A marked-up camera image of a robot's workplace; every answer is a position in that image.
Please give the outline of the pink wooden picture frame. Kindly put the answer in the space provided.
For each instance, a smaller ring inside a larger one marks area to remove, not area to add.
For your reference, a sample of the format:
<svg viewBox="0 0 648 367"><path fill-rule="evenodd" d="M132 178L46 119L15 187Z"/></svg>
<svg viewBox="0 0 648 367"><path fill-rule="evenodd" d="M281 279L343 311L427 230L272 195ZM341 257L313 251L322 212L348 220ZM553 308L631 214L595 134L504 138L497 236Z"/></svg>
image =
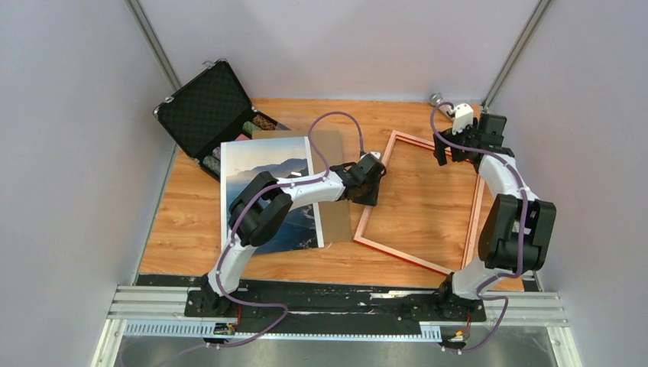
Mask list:
<svg viewBox="0 0 648 367"><path fill-rule="evenodd" d="M397 141L402 141L409 145L414 145L420 148L424 148L432 152L435 151L435 143L433 141L428 141L426 139L418 138L413 135L406 134L404 132L393 130L391 132L384 153L381 155L381 162L385 167L388 165L392 151L394 149L394 145L396 144ZM473 193L472 203L471 203L471 212L468 221L468 229L465 238L465 245L462 254L462 262L461 262L460 269L463 269L464 267L469 265L474 258L475 244L477 242L478 222L481 215L481 208L482 208L482 202L484 196L484 187L485 187L485 181L481 176L477 175L475 178L475 187L474 187L474 193ZM393 256L395 258L399 258L411 264L418 265L422 268L429 269L431 271L434 271L442 275L449 275L455 272L455 270L452 270L450 268L443 267L436 263L418 258L414 255L407 254L406 252L402 252L395 248L391 248L389 246L382 245L370 239L366 239L364 237L364 232L368 225L368 220L373 208L374 208L373 206L365 206L363 209L363 212L361 214L358 223L358 227L353 237L353 240L356 243L360 245L365 245L369 248L378 250L379 252L383 252L384 254Z"/></svg>

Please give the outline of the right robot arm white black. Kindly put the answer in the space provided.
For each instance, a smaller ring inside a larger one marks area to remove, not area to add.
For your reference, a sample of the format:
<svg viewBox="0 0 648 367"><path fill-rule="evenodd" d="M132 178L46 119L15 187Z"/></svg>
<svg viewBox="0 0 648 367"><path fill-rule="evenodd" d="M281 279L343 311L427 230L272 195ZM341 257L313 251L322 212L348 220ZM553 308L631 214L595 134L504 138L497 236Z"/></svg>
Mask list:
<svg viewBox="0 0 648 367"><path fill-rule="evenodd" d="M506 118L452 113L452 127L435 130L435 157L467 161L488 185L494 202L478 238L478 257L452 272L439 287L437 312L446 319L466 317L483 304L484 293L505 278L541 269L556 219L556 206L541 200L525 183L511 149L503 146Z"/></svg>

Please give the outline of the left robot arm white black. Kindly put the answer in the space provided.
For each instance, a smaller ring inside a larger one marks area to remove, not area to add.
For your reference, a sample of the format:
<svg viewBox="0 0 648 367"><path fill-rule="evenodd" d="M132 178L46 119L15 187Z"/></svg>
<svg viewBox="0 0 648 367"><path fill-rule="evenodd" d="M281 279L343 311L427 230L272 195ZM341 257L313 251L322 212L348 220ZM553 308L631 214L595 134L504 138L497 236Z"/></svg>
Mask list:
<svg viewBox="0 0 648 367"><path fill-rule="evenodd" d="M277 178L267 171L260 172L229 206L221 254L214 268L200 278L199 290L188 293L185 316L228 314L234 306L233 293L252 255L275 237L290 211L342 200L376 206L386 173L377 152L305 177Z"/></svg>

